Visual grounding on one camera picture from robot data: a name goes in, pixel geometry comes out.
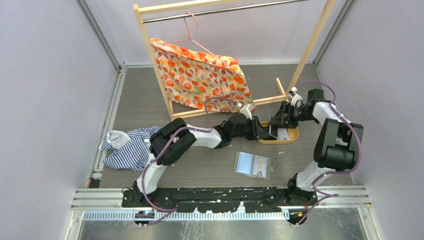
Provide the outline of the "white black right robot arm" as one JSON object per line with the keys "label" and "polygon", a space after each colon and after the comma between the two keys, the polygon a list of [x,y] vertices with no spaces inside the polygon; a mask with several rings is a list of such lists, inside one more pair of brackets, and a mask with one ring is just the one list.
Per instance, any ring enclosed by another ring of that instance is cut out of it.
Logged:
{"label": "white black right robot arm", "polygon": [[360,159],[360,143],[364,128],[343,117],[336,105],[324,97],[322,89],[308,91],[306,102],[293,87],[290,101],[282,102],[277,114],[269,121],[270,133],[279,129],[294,129],[299,122],[314,121],[321,126],[313,150],[313,161],[287,183],[285,198],[291,205],[309,202],[315,187],[327,177],[352,170]]}

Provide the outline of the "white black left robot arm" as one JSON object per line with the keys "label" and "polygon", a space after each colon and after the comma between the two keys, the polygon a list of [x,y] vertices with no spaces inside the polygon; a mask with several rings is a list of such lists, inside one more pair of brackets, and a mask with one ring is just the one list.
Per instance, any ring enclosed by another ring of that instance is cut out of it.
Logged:
{"label": "white black left robot arm", "polygon": [[166,167],[178,161],[191,147],[222,149],[234,138],[254,141],[270,137],[257,116],[236,113],[211,128],[195,127],[177,118],[150,137],[146,166],[132,186],[134,200],[141,207],[148,207]]}

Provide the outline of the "tan oval tray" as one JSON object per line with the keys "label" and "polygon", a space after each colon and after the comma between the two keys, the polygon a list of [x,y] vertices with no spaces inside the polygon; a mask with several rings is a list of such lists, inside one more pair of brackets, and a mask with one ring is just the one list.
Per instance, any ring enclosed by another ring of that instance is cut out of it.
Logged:
{"label": "tan oval tray", "polygon": [[[260,123],[266,130],[269,130],[269,122],[262,121]],[[258,140],[261,144],[265,145],[280,145],[280,144],[292,144],[294,143],[298,137],[299,137],[299,130],[298,128],[286,128],[288,129],[290,140],[278,140],[277,137],[275,137],[275,140]]]}

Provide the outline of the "orange floral garment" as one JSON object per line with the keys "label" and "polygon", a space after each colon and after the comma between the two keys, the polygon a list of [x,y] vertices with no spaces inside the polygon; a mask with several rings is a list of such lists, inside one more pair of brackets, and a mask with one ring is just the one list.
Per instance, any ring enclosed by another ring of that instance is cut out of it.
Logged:
{"label": "orange floral garment", "polygon": [[236,58],[194,51],[152,38],[155,63],[167,97],[175,103],[215,112],[238,112],[252,103]]}

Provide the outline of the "wooden clothes rack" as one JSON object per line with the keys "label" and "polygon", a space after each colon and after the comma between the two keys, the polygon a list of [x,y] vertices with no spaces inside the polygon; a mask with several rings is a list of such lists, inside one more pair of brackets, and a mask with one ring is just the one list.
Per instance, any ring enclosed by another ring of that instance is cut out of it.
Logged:
{"label": "wooden clothes rack", "polygon": [[[153,70],[171,120],[193,118],[218,112],[233,112],[235,103],[252,103],[256,106],[288,102],[295,89],[300,74],[310,56],[318,37],[335,5],[328,0],[315,25],[295,73],[287,89],[280,80],[276,85],[279,95],[253,99],[247,87],[246,78],[235,58],[217,55],[203,48],[193,51],[179,47],[177,41],[163,41],[150,38],[144,19],[145,15],[183,10],[181,18],[197,18],[198,13],[189,9],[218,5],[217,0],[189,0],[177,3],[140,7],[135,4],[133,11],[141,30]],[[201,106],[200,101],[207,97],[217,97],[219,103],[229,97],[233,103],[226,106]]]}

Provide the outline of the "blue white striped shirt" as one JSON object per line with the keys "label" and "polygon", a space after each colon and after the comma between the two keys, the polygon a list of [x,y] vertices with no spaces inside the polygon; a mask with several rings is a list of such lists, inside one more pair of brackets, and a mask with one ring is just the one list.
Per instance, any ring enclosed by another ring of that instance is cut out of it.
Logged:
{"label": "blue white striped shirt", "polygon": [[129,169],[142,172],[150,158],[150,138],[161,130],[160,126],[133,129],[128,132],[111,130],[99,145],[100,151],[111,151],[103,160],[114,170]]}

